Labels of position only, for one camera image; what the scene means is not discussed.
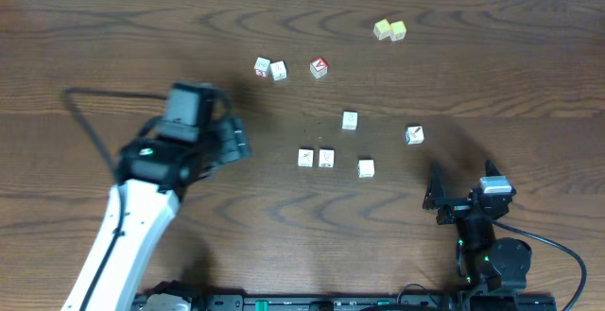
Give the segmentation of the white block blue edge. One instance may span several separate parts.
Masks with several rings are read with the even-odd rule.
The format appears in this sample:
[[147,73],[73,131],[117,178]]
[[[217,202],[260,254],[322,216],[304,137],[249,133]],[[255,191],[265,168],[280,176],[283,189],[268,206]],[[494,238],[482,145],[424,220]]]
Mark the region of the white block blue edge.
[[408,145],[421,144],[424,141],[424,129],[422,126],[407,127],[405,137]]

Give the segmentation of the plain white block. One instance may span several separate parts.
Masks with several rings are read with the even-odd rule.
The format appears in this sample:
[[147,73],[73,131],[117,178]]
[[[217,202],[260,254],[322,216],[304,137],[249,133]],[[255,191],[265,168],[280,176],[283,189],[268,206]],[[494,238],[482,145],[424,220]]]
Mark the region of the plain white block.
[[357,173],[359,178],[372,178],[375,174],[374,160],[359,160],[357,165]]

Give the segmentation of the white dragonfly block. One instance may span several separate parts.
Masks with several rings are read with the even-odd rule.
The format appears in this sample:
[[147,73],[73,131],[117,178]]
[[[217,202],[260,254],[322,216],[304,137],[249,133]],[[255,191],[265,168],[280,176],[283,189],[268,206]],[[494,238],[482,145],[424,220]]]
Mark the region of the white dragonfly block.
[[314,164],[314,150],[300,148],[298,151],[297,164],[299,167],[312,167]]

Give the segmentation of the white block with oval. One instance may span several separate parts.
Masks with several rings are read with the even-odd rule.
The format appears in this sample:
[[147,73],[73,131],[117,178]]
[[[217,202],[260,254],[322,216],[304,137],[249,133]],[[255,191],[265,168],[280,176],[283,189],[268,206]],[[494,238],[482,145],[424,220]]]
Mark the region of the white block with oval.
[[335,151],[322,148],[319,152],[319,167],[332,168],[335,163]]

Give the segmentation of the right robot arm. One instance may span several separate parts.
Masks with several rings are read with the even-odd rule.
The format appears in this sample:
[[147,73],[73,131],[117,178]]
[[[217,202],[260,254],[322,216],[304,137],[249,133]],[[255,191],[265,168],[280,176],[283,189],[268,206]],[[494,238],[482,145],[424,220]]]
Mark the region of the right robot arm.
[[491,161],[485,175],[465,198],[448,198],[437,164],[432,164],[423,208],[437,212],[439,225],[458,233],[457,271],[468,286],[457,293],[459,310],[517,310],[517,295],[527,287],[531,247],[524,241],[497,238],[494,222],[509,212],[516,190]]

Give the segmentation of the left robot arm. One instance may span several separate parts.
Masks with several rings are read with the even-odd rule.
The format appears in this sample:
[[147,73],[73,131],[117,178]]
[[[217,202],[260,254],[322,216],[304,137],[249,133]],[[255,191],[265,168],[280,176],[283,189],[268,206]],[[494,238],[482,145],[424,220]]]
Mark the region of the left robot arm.
[[202,310],[205,300],[177,282],[138,291],[151,254],[188,187],[250,156],[230,99],[209,83],[176,83],[164,114],[146,121],[113,157],[73,95],[136,98],[136,92],[69,87],[61,100],[107,164],[114,184],[95,242],[63,307],[76,310]]

